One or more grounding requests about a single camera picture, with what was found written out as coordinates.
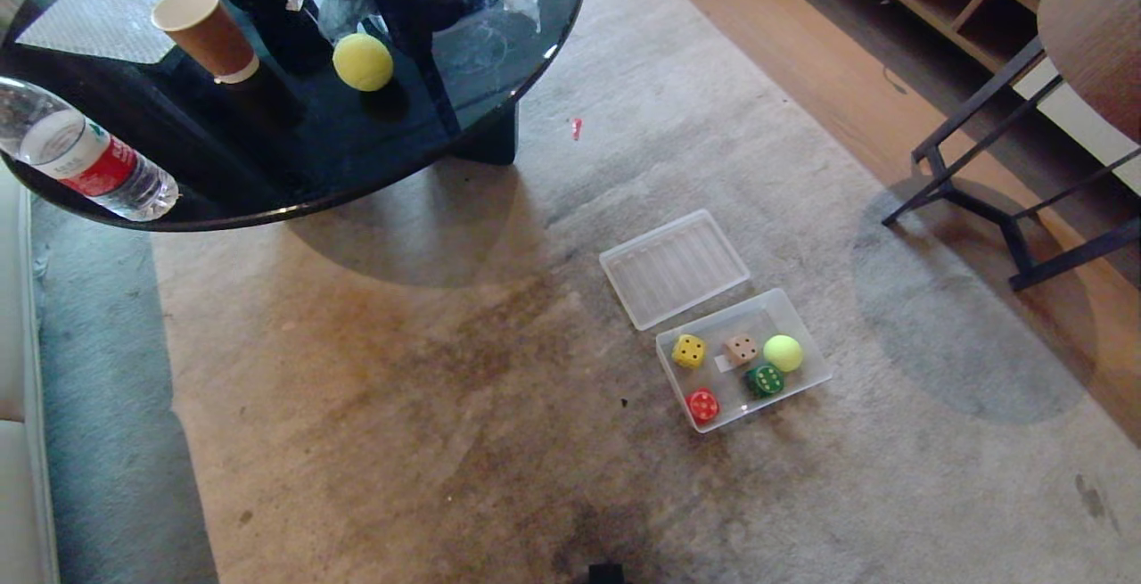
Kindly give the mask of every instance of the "small red object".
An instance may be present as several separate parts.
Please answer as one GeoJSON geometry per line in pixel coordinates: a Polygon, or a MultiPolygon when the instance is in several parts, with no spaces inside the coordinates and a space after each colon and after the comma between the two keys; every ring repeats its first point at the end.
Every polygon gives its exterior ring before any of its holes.
{"type": "Polygon", "coordinates": [[[686,405],[689,406],[689,414],[693,414],[694,421],[697,423],[713,421],[721,413],[721,405],[717,403],[717,397],[713,397],[713,394],[704,388],[687,397],[686,405]]]}

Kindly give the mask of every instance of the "green dice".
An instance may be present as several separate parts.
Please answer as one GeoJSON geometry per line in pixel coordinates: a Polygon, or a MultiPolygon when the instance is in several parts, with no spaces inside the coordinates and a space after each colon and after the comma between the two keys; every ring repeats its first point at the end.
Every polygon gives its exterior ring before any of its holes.
{"type": "Polygon", "coordinates": [[[758,398],[766,398],[784,389],[784,375],[774,364],[759,365],[745,373],[745,386],[758,398]]]}

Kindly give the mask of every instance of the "yellow-green ball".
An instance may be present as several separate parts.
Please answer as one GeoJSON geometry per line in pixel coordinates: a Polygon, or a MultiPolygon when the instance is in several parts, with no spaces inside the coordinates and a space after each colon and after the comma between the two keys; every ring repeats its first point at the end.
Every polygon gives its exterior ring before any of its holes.
{"type": "Polygon", "coordinates": [[[333,49],[333,68],[350,88],[374,92],[393,79],[393,55],[372,35],[353,33],[333,49]]]}
{"type": "Polygon", "coordinates": [[[791,373],[804,360],[804,351],[793,336],[778,333],[764,342],[764,359],[774,364],[782,373],[791,373]]]}

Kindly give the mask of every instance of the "white sofa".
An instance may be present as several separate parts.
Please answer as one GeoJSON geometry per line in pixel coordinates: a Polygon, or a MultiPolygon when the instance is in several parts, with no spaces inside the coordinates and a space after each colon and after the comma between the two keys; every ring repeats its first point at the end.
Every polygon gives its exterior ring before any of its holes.
{"type": "Polygon", "coordinates": [[[56,584],[32,300],[30,203],[0,165],[0,582],[56,584]]]}

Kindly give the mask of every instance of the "brown paper cup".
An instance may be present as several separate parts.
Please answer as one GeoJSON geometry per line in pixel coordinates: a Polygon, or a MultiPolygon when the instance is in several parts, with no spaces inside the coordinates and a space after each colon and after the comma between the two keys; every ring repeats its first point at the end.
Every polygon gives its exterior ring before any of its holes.
{"type": "Polygon", "coordinates": [[[161,29],[219,83],[242,83],[260,67],[250,41],[221,0],[162,0],[151,11],[161,29]]]}

